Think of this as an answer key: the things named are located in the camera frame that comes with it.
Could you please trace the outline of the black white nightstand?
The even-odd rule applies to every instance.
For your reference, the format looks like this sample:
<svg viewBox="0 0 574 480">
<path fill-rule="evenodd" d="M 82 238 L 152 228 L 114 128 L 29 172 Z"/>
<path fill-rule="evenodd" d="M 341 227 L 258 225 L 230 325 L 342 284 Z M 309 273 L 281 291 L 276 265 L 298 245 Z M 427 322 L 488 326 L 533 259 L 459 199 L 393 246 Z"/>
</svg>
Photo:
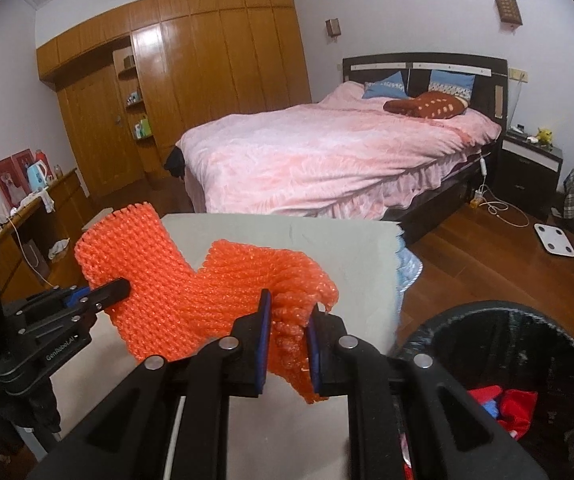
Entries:
<svg viewBox="0 0 574 480">
<path fill-rule="evenodd" d="M 492 191 L 504 202 L 546 220 L 555 198 L 564 154 L 556 146 L 532 143 L 526 136 L 503 135 Z"/>
</svg>

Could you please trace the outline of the yellow plush toy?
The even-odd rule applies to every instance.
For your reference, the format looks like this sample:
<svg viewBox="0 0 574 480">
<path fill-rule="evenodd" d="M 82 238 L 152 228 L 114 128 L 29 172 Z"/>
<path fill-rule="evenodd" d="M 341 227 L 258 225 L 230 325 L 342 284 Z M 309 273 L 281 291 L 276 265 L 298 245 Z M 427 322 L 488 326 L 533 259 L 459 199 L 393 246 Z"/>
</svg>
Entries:
<svg viewBox="0 0 574 480">
<path fill-rule="evenodd" d="M 538 128 L 536 134 L 537 143 L 546 148 L 552 147 L 552 130 L 546 128 Z"/>
</svg>

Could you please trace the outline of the red dotted pillow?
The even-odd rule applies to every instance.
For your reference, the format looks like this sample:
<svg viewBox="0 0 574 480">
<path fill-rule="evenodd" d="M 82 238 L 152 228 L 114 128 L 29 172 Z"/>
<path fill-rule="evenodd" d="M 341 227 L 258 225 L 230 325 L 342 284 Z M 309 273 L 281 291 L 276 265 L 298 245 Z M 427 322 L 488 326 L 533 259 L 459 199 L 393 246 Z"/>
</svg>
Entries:
<svg viewBox="0 0 574 480">
<path fill-rule="evenodd" d="M 428 91 L 416 98 L 390 100 L 383 104 L 385 112 L 415 118 L 451 119 L 461 115 L 469 103 L 458 96 Z"/>
</svg>

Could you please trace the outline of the small white wooden stool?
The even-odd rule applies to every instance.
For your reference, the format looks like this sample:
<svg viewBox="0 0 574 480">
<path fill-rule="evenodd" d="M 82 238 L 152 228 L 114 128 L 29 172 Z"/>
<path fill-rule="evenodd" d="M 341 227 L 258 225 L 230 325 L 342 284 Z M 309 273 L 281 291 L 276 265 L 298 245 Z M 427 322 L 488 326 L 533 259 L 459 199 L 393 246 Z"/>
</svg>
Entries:
<svg viewBox="0 0 574 480">
<path fill-rule="evenodd" d="M 110 214 L 112 214 L 112 212 L 113 212 L 112 208 L 101 209 L 101 211 L 99 211 L 98 214 L 95 214 L 93 216 L 93 218 L 91 218 L 89 221 L 87 221 L 84 224 L 84 226 L 82 227 L 82 231 L 83 232 L 88 231 L 95 224 L 97 224 L 98 222 L 101 222 L 101 220 L 104 220 L 104 218 L 107 218 L 108 216 L 110 216 Z"/>
</svg>

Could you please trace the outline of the beige table cover cloth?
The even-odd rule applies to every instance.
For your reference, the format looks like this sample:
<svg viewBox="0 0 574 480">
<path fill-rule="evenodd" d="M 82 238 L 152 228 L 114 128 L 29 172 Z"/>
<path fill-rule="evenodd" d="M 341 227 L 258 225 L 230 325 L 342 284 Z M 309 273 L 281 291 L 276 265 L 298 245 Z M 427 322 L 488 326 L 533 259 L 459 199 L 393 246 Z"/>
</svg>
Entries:
<svg viewBox="0 0 574 480">
<path fill-rule="evenodd" d="M 232 479 L 343 479 L 346 403 L 313 391 L 305 326 L 315 307 L 349 333 L 393 349 L 404 288 L 419 275 L 395 224 L 253 214 L 170 214 L 128 206 L 89 228 L 74 248 L 92 286 L 126 278 L 130 298 L 98 316 L 92 342 L 54 378 L 72 430 L 135 366 L 158 354 L 193 356 L 272 296 L 262 396 L 229 411 Z"/>
</svg>

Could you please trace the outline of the black garment on bed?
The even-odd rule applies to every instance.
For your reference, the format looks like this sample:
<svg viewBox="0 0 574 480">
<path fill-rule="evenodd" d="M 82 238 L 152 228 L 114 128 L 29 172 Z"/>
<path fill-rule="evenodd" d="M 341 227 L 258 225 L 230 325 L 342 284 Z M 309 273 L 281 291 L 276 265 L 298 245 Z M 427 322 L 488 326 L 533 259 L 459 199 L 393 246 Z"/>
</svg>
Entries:
<svg viewBox="0 0 574 480">
<path fill-rule="evenodd" d="M 185 179 L 185 168 L 186 162 L 184 159 L 184 154 L 180 148 L 174 146 L 168 158 L 164 162 L 163 168 L 174 178 L 184 180 Z"/>
</svg>

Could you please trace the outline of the left wall lamp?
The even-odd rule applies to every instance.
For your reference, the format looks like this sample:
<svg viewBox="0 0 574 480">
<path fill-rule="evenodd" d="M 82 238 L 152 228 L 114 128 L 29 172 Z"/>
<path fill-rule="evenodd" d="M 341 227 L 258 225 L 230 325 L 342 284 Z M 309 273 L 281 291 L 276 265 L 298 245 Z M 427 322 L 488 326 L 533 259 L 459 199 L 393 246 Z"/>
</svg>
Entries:
<svg viewBox="0 0 574 480">
<path fill-rule="evenodd" d="M 336 39 L 341 36 L 341 26 L 337 18 L 330 18 L 325 22 L 327 36 L 331 39 Z"/>
</svg>

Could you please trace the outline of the blue pillow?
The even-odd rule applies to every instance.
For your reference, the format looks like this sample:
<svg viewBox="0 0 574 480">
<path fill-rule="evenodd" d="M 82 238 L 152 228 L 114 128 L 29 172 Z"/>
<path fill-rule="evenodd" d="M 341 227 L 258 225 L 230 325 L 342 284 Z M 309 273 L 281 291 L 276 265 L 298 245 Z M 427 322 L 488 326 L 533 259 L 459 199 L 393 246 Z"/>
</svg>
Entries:
<svg viewBox="0 0 574 480">
<path fill-rule="evenodd" d="M 364 99 L 387 98 L 390 100 L 406 100 L 408 95 L 401 72 L 380 81 L 366 82 Z"/>
<path fill-rule="evenodd" d="M 428 90 L 446 93 L 469 103 L 471 101 L 475 81 L 476 76 L 471 74 L 432 70 Z"/>
</svg>

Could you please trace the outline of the left blue pillow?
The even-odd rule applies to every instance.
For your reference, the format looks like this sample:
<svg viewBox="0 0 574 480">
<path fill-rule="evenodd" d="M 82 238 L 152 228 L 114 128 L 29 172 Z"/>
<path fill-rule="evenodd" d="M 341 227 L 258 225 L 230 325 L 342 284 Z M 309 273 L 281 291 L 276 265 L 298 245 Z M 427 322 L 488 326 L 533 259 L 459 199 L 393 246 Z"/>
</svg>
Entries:
<svg viewBox="0 0 574 480">
<path fill-rule="evenodd" d="M 366 82 L 364 99 L 387 98 L 390 100 L 406 100 L 408 95 L 401 72 L 380 81 Z"/>
</svg>

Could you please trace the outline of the black trash bin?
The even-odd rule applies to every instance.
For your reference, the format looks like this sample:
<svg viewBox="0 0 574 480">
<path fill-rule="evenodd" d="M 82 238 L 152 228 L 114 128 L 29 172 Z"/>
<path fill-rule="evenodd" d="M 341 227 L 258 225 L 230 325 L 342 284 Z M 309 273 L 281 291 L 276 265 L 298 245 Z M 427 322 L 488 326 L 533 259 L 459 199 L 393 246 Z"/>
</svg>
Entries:
<svg viewBox="0 0 574 480">
<path fill-rule="evenodd" d="M 463 304 L 396 350 L 427 353 L 485 405 L 552 479 L 574 479 L 574 338 L 515 302 Z"/>
</svg>

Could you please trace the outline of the orange foam mesh sheet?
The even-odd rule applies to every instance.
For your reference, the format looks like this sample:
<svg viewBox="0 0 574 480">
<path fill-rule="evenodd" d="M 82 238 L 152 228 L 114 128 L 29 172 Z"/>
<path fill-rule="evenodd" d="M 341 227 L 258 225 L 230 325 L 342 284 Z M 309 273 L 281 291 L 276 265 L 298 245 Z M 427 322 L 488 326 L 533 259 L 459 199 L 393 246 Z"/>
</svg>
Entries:
<svg viewBox="0 0 574 480">
<path fill-rule="evenodd" d="M 256 311 L 270 291 L 268 369 L 305 402 L 320 401 L 308 367 L 305 329 L 312 310 L 338 302 L 334 281 L 303 252 L 216 240 L 194 269 L 149 204 L 130 205 L 95 224 L 78 240 L 75 259 L 90 287 L 117 278 L 130 296 L 108 315 L 137 361 L 160 354 L 176 361 L 230 333 L 237 318 Z"/>
</svg>

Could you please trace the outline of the large wooden wardrobe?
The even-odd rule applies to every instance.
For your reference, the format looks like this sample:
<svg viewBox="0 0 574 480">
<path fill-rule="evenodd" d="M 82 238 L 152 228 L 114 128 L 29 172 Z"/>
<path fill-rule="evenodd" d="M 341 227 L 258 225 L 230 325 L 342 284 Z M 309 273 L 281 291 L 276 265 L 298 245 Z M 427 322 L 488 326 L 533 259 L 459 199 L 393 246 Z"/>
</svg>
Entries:
<svg viewBox="0 0 574 480">
<path fill-rule="evenodd" d="M 153 180 L 183 133 L 311 99 L 294 0 L 137 0 L 36 51 L 91 196 Z"/>
</svg>

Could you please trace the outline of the light blue electric kettle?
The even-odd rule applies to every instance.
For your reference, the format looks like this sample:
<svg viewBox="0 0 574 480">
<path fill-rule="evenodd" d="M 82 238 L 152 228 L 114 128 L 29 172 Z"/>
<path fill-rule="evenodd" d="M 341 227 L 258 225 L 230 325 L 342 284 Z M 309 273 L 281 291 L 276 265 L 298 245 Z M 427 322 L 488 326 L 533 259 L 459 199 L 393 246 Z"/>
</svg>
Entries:
<svg viewBox="0 0 574 480">
<path fill-rule="evenodd" d="M 48 187 L 48 170 L 42 160 L 37 160 L 26 168 L 26 177 L 28 178 L 29 187 L 32 193 L 44 190 Z"/>
</svg>

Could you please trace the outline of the pink quilt bed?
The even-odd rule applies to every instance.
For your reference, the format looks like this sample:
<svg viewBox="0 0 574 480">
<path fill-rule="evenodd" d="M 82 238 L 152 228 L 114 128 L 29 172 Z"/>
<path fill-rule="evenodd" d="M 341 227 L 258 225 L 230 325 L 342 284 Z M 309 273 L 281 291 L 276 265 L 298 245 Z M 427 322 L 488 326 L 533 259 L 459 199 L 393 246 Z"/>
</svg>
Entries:
<svg viewBox="0 0 574 480">
<path fill-rule="evenodd" d="M 502 132 L 471 108 L 436 119 L 384 104 L 344 82 L 318 103 L 187 130 L 175 151 L 195 211 L 380 220 L 439 188 Z"/>
</svg>

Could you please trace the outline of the white bathroom scale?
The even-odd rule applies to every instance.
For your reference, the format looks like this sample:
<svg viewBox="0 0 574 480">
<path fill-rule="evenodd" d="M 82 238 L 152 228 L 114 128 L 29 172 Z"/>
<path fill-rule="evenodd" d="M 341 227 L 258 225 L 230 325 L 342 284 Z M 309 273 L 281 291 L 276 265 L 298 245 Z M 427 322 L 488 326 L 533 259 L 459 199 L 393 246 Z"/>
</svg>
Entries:
<svg viewBox="0 0 574 480">
<path fill-rule="evenodd" d="M 567 235 L 558 226 L 535 223 L 534 231 L 549 255 L 574 258 L 574 248 Z"/>
</svg>

